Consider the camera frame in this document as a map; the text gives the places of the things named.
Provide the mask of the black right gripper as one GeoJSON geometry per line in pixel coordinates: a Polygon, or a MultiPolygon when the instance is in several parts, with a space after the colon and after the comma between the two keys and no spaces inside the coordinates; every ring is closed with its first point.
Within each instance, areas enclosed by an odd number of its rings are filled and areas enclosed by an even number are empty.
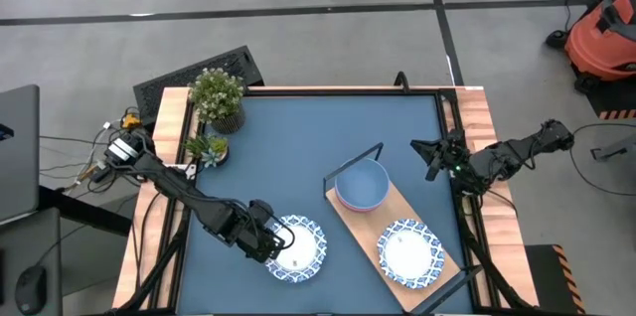
{"type": "Polygon", "coordinates": [[[433,181],[440,170],[452,173],[466,190],[475,189],[474,169],[469,163],[470,152],[466,147],[463,129],[451,130],[445,138],[429,140],[411,140],[410,146],[418,150],[418,155],[425,160],[428,171],[426,181],[433,181]]]}

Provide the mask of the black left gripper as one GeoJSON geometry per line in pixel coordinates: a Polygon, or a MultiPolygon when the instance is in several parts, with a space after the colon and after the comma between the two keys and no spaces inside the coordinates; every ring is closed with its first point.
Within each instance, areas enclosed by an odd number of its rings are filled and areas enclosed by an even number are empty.
{"type": "Polygon", "coordinates": [[[286,241],[266,224],[274,217],[273,209],[265,201],[227,202],[232,209],[221,227],[218,237],[227,246],[236,245],[247,258],[265,263],[276,259],[276,252],[286,249],[286,241]]]}

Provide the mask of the blue patterned paper bowl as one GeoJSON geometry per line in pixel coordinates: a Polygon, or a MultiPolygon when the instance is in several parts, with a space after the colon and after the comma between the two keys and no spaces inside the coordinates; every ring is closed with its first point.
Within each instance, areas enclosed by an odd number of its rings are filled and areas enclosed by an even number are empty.
{"type": "Polygon", "coordinates": [[[327,254],[327,239],[313,220],[299,215],[287,215],[269,229],[284,240],[283,250],[265,263],[267,271],[287,283],[301,283],[314,277],[327,254]]]}
{"type": "Polygon", "coordinates": [[[399,219],[389,224],[377,241],[383,274],[408,289],[432,285],[445,266],[440,239],[423,222],[399,219]]]}

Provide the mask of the blue plastic bowl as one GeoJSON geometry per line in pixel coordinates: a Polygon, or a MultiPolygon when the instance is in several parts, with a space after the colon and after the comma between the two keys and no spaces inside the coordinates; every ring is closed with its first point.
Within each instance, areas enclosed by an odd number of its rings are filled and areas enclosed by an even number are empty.
{"type": "Polygon", "coordinates": [[[335,178],[337,197],[355,205],[368,205],[385,200],[390,188],[390,178],[385,167],[371,158],[363,158],[347,167],[335,178]]]}

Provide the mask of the wooden cutting board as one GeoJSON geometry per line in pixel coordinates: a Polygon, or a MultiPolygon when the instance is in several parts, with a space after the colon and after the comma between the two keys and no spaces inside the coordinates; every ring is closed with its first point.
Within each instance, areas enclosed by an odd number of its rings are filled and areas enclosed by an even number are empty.
{"type": "Polygon", "coordinates": [[[379,142],[361,154],[345,161],[337,169],[324,176],[322,179],[323,195],[324,198],[331,203],[338,216],[373,265],[375,271],[396,298],[401,310],[410,315],[431,314],[456,291],[472,282],[476,275],[483,270],[483,267],[480,265],[472,265],[461,268],[448,252],[444,250],[445,266],[441,276],[432,285],[426,288],[416,290],[408,289],[389,280],[383,274],[379,266],[377,241],[385,228],[399,219],[415,219],[420,222],[422,222],[422,219],[416,214],[397,187],[395,187],[391,179],[389,193],[385,201],[376,210],[366,213],[357,213],[346,209],[337,200],[335,190],[335,178],[339,173],[363,158],[371,158],[379,162],[383,148],[384,144],[379,142]]]}

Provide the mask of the small succulent in pot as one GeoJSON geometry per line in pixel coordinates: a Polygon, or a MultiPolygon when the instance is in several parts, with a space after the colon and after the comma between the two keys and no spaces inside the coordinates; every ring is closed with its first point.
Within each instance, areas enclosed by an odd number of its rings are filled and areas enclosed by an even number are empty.
{"type": "Polygon", "coordinates": [[[184,145],[193,161],[202,163],[204,168],[218,167],[230,156],[230,142],[226,137],[206,134],[188,138],[184,145]]]}

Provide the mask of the white flowering plant in pot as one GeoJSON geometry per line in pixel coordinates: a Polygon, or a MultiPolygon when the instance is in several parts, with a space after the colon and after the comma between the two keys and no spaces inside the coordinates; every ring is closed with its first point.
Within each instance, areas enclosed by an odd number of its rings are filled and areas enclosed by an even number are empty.
{"type": "Polygon", "coordinates": [[[221,68],[203,68],[189,84],[189,100],[199,120],[224,135],[238,132],[245,123],[244,93],[242,78],[221,68]]]}

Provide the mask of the black hazard-striped floor mat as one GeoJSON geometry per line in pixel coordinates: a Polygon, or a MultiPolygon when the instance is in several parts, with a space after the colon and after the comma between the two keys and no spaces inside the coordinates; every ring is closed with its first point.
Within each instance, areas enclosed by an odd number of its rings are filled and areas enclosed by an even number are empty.
{"type": "Polygon", "coordinates": [[[636,118],[636,76],[619,80],[601,80],[583,74],[574,82],[598,118],[603,120],[636,118]]]}
{"type": "Polygon", "coordinates": [[[585,306],[571,267],[559,244],[525,246],[540,308],[567,314],[585,314],[585,306]]]}

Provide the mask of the grey metal stand foot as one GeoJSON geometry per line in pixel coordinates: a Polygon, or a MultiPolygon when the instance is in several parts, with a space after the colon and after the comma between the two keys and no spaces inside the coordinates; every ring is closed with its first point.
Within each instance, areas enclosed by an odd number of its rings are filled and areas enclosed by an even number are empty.
{"type": "Polygon", "coordinates": [[[590,150],[590,153],[594,160],[606,161],[611,157],[633,150],[636,150],[636,134],[629,135],[604,147],[593,148],[590,150]]]}

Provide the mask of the black desk foot bar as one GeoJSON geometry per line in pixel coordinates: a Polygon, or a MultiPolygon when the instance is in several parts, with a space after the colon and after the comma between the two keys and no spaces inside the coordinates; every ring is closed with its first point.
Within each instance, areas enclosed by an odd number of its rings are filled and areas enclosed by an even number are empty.
{"type": "Polygon", "coordinates": [[[122,237],[127,237],[131,228],[129,218],[40,186],[37,210],[51,208],[57,209],[65,219],[122,237]]]}

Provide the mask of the orange vacuum cleaner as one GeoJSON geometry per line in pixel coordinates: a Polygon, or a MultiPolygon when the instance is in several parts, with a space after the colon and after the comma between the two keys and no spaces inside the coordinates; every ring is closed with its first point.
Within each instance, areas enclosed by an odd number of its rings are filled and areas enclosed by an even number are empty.
{"type": "Polygon", "coordinates": [[[600,0],[569,30],[551,32],[546,45],[565,52],[581,93],[636,79],[636,0],[600,0]]]}

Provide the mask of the dark grey desk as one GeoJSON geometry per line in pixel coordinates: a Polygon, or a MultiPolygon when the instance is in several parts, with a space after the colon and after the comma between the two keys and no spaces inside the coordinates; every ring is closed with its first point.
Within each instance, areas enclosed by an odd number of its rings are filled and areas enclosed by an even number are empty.
{"type": "Polygon", "coordinates": [[[36,316],[63,316],[60,238],[57,209],[0,226],[0,316],[24,316],[16,306],[15,287],[19,275],[36,263],[47,274],[46,303],[36,316]]]}

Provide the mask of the black computer mouse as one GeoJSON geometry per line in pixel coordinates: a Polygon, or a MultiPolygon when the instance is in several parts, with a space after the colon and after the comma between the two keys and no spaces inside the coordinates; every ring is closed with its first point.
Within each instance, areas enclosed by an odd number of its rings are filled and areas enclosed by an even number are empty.
{"type": "Polygon", "coordinates": [[[21,272],[14,292],[15,303],[23,316],[35,316],[47,303],[47,271],[40,265],[29,266],[21,272]]]}

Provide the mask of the grey laptop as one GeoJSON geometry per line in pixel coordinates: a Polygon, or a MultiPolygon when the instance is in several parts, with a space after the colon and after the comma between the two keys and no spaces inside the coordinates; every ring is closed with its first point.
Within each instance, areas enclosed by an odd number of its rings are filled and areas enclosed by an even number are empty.
{"type": "Polygon", "coordinates": [[[0,223],[39,204],[40,89],[0,92],[0,223]]]}

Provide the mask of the black metal table frame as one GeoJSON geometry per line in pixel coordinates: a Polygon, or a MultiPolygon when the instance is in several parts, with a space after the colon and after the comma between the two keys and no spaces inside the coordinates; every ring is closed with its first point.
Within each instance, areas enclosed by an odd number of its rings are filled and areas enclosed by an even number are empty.
{"type": "MultiPolygon", "coordinates": [[[[418,92],[442,94],[444,121],[449,129],[462,126],[466,144],[475,152],[497,140],[492,114],[482,86],[414,86],[404,94],[399,86],[256,86],[252,97],[302,96],[364,96],[375,98],[382,93],[395,93],[399,97],[414,97],[418,92]]],[[[159,106],[153,118],[152,133],[159,157],[167,162],[181,161],[181,139],[195,132],[198,116],[189,107],[185,87],[166,87],[158,98],[159,106]]],[[[167,248],[169,238],[177,229],[177,219],[183,215],[179,204],[164,197],[144,183],[132,218],[124,260],[122,262],[112,305],[119,307],[131,298],[135,276],[146,277],[167,248]]],[[[507,202],[514,201],[505,182],[493,185],[493,193],[485,201],[480,217],[466,219],[473,232],[482,225],[481,239],[488,245],[489,255],[504,278],[527,302],[537,306],[539,300],[531,274],[518,218],[505,210],[507,202]]]]}

